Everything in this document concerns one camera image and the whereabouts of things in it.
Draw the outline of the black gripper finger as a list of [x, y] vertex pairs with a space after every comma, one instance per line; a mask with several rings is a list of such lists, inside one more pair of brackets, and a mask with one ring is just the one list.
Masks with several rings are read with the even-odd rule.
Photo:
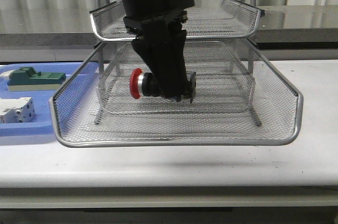
[[149, 67], [158, 86], [160, 86], [159, 80], [160, 63], [158, 62], [157, 59], [159, 45], [160, 43], [148, 45], [145, 39], [141, 38], [136, 38], [132, 40], [133, 50], [142, 58], [142, 60]]
[[169, 40], [158, 48], [160, 90], [165, 97], [177, 97], [187, 89], [187, 76], [183, 49], [186, 30], [179, 21], [168, 25]]

